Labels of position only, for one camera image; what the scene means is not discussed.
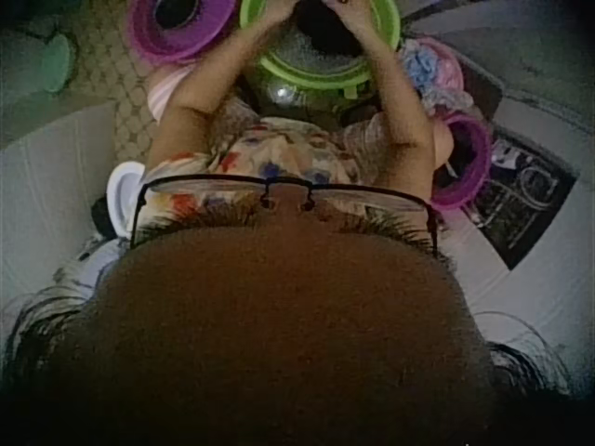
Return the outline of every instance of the lime green plastic basin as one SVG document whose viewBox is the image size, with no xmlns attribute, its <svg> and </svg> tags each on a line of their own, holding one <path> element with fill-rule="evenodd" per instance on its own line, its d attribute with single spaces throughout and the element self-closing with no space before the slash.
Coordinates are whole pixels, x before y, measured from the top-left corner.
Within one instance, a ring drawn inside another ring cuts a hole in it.
<svg viewBox="0 0 595 446">
<path fill-rule="evenodd" d="M 244 0 L 240 11 L 240 26 L 245 28 L 255 21 L 263 11 L 267 0 Z M 394 0 L 373 0 L 378 33 L 390 46 L 396 49 L 401 38 L 401 19 Z M 370 80 L 370 71 L 364 61 L 344 72 L 320 74 L 306 72 L 276 57 L 271 52 L 260 60 L 262 66 L 272 74 L 290 84 L 317 90 L 343 90 L 346 98 L 357 98 L 357 86 Z"/>
</svg>

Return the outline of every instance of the person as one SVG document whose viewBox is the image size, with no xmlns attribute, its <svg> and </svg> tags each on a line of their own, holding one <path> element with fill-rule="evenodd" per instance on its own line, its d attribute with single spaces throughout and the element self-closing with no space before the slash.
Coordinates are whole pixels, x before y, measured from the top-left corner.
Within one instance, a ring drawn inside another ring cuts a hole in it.
<svg viewBox="0 0 595 446">
<path fill-rule="evenodd" d="M 575 432 L 581 412 L 560 383 L 483 339 L 437 253 L 427 203 L 441 130 L 368 0 L 325 3 L 367 56 L 376 124 L 331 135 L 230 98 L 297 2 L 268 0 L 195 67 L 151 80 L 160 125 L 130 249 L 93 298 L 21 313 L 4 436 L 462 445 Z"/>
</svg>

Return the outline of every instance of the dark hair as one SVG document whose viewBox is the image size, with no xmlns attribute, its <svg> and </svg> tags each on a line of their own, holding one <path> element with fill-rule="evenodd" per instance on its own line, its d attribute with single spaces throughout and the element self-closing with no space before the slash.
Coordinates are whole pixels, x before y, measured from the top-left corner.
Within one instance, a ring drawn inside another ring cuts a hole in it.
<svg viewBox="0 0 595 446">
<path fill-rule="evenodd" d="M 49 292 L 43 292 L 41 297 L 37 295 L 21 311 L 7 339 L 0 416 L 5 426 L 3 440 L 9 442 L 3 444 L 46 444 L 47 423 L 56 421 L 48 413 L 52 408 L 37 395 L 51 386 L 46 373 L 50 357 L 85 300 Z M 538 361 L 503 344 L 488 346 L 496 369 L 494 385 L 499 403 L 493 424 L 469 445 L 581 444 L 588 421 L 592 421 L 588 420 L 592 400 L 571 397 L 567 372 L 557 355 L 544 346 L 545 354 Z M 67 444 L 70 431 L 64 427 L 63 439 Z"/>
</svg>

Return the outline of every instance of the purple bowl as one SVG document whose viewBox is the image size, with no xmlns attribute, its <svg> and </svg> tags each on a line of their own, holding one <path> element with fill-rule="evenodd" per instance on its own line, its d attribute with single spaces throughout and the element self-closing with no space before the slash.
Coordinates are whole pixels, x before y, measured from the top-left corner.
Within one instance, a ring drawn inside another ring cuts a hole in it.
<svg viewBox="0 0 595 446">
<path fill-rule="evenodd" d="M 458 181 L 444 189 L 435 189 L 431 206 L 437 211 L 457 209 L 470 202 L 480 191 L 490 171 L 492 139 L 482 122 L 466 114 L 454 113 L 444 119 L 451 130 L 468 132 L 475 159 Z"/>
<path fill-rule="evenodd" d="M 130 45 L 155 65 L 187 61 L 208 46 L 223 30 L 236 0 L 202 0 L 198 15 L 182 28 L 163 30 L 154 10 L 157 0 L 133 0 L 128 10 Z"/>
</svg>

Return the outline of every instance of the patterned floor tile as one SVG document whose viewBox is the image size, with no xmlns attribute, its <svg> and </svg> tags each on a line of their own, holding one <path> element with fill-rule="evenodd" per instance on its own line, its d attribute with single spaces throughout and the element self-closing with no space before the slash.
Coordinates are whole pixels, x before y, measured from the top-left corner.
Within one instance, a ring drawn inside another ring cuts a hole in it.
<svg viewBox="0 0 595 446">
<path fill-rule="evenodd" d="M 144 88 L 152 66 L 128 45 L 126 11 L 126 0 L 84 0 L 63 22 L 78 46 L 77 67 L 68 88 L 116 102 L 118 163 L 144 161 L 156 126 Z"/>
</svg>

